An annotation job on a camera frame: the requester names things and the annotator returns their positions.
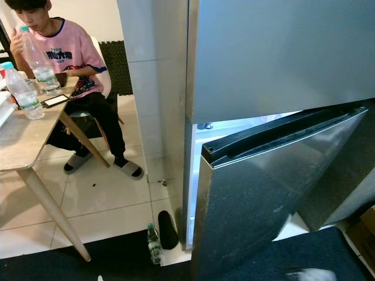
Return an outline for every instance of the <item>pink t-shirt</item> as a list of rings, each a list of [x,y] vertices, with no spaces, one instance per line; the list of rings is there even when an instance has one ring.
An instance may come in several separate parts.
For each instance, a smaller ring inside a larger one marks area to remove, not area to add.
[[[30,33],[38,40],[39,46],[46,52],[55,73],[65,70],[91,66],[97,72],[106,71],[103,59],[96,51],[91,37],[78,24],[69,20],[63,21],[60,30],[51,37],[40,35],[30,30]],[[73,92],[75,98],[81,98],[91,92],[103,93],[103,85],[93,75],[80,77],[76,89]]]

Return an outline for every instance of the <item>refrigerator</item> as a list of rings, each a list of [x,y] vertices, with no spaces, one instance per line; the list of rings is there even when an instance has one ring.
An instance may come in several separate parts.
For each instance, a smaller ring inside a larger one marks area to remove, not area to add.
[[[374,12],[370,0],[189,1],[180,235],[197,279],[276,238],[366,114]]]

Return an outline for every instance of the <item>table leg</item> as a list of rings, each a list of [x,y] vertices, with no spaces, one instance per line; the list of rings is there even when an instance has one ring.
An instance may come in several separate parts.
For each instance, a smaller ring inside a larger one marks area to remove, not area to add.
[[[76,123],[63,111],[60,116],[61,122],[73,133],[74,136],[99,160],[105,167],[109,167],[108,162],[103,158],[95,146],[90,142],[88,137],[82,132]]]
[[[47,213],[53,218],[57,226],[61,229],[61,231],[85,259],[85,261],[91,261],[90,254],[87,252],[80,238],[75,233],[65,215],[56,204],[55,200],[52,198],[51,194],[48,192],[47,188],[37,176],[33,168],[17,170],[17,173],[26,183],[27,187],[30,188],[32,193],[39,199],[41,205],[46,209]]]

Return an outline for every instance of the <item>young man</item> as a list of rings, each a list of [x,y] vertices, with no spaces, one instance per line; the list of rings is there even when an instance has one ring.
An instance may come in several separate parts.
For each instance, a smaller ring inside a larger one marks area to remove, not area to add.
[[[125,143],[118,123],[118,115],[102,95],[103,86],[95,77],[107,71],[103,60],[96,51],[90,36],[78,24],[62,19],[50,18],[52,7],[50,0],[5,0],[14,9],[19,19],[29,26],[30,32],[46,52],[55,73],[66,72],[68,76],[78,76],[79,81],[73,93],[73,100],[66,105],[65,112],[71,114],[77,110],[88,111],[99,122],[108,140],[111,153],[115,156],[114,166],[133,179],[140,179],[143,170],[124,157]],[[18,70],[24,71],[29,78],[34,75],[23,58],[21,34],[15,29],[12,35],[11,52]],[[65,133],[64,126],[58,122],[49,144],[75,154],[64,166],[66,173],[76,171],[92,154],[72,134]]]

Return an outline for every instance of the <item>tile floor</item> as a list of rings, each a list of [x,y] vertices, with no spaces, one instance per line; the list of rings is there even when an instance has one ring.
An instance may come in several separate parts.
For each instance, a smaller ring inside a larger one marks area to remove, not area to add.
[[[119,97],[118,109],[125,122],[122,125],[127,144],[125,154],[145,167],[133,96]],[[103,139],[92,141],[111,163],[113,156]],[[158,228],[159,212],[172,213],[168,191],[163,185],[148,184],[146,177],[133,181],[113,167],[106,169],[95,159],[90,159],[77,173],[68,176],[62,168],[70,155],[71,152],[47,145],[35,170],[84,243],[140,231],[152,221]],[[1,173],[0,185],[1,258],[71,245],[15,172]],[[338,226],[342,230],[346,228],[345,224]],[[277,239],[307,232],[307,226],[296,214]],[[177,246],[163,253],[162,265],[190,258],[190,253],[182,252]]]

